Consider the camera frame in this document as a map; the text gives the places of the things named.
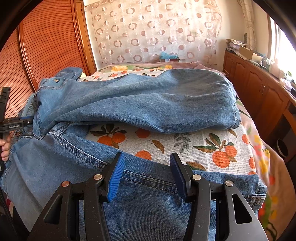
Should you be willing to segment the left hand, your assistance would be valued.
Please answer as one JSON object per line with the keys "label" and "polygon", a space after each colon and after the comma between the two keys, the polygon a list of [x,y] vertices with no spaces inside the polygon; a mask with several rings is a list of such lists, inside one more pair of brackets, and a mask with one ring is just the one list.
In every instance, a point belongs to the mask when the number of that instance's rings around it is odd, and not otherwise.
{"label": "left hand", "polygon": [[11,135],[8,135],[5,139],[1,138],[0,146],[1,146],[1,160],[6,162],[10,154]]}

